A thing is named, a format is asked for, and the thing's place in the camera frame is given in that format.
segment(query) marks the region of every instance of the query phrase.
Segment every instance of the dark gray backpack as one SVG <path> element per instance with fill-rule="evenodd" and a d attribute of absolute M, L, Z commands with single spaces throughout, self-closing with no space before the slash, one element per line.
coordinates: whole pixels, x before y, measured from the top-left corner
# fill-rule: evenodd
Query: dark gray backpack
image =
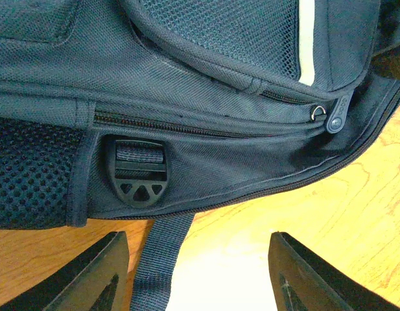
<path fill-rule="evenodd" d="M 400 104 L 370 66 L 399 19 L 379 0 L 0 0 L 0 229 L 178 227 L 331 175 Z"/>

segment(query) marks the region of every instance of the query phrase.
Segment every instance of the buckle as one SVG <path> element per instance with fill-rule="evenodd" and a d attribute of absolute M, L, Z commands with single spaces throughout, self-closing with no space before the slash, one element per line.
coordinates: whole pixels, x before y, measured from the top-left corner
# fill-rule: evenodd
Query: buckle
<path fill-rule="evenodd" d="M 116 195 L 128 205 L 155 204 L 168 185 L 167 153 L 161 142 L 110 137 L 106 144 L 108 175 Z"/>

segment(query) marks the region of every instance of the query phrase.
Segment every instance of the rubber zipper pull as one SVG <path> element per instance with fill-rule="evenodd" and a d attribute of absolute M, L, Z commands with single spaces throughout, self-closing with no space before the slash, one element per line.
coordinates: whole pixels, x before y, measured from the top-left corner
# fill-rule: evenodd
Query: rubber zipper pull
<path fill-rule="evenodd" d="M 351 102 L 353 94 L 354 91 L 351 91 L 336 100 L 334 109 L 329 114 L 325 125 L 328 133 L 338 133 L 344 127 L 347 119 L 349 103 Z"/>

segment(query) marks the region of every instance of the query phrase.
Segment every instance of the wooden table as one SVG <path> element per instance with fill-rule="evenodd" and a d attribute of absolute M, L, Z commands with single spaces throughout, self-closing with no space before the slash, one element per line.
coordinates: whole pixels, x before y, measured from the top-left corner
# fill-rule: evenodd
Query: wooden table
<path fill-rule="evenodd" d="M 0 231 L 0 305 L 110 231 L 128 235 L 132 279 L 151 225 L 89 220 L 83 229 Z M 275 310 L 267 263 L 274 231 L 290 233 L 400 306 L 400 108 L 377 142 L 333 176 L 292 192 L 197 214 L 180 252 L 168 310 Z"/>

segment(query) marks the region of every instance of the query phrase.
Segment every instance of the white strip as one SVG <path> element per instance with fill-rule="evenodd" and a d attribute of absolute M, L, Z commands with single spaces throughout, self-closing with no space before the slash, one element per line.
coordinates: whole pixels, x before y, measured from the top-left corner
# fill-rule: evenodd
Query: white strip
<path fill-rule="evenodd" d="M 311 86 L 315 80 L 314 67 L 314 24 L 315 0 L 299 1 L 299 82 Z"/>

